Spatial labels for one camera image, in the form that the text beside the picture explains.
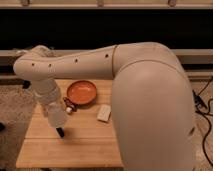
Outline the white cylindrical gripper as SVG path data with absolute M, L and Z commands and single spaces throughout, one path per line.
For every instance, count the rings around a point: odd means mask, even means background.
M 63 112 L 60 104 L 61 92 L 59 88 L 53 88 L 47 92 L 34 91 L 34 94 L 45 114 L 59 114 Z

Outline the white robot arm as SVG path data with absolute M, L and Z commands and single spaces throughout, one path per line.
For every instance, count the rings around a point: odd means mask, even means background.
M 125 171 L 195 171 L 192 88 L 167 46 L 130 43 L 55 57 L 39 45 L 19 57 L 13 70 L 31 83 L 54 128 L 67 121 L 57 78 L 111 80 L 112 120 Z

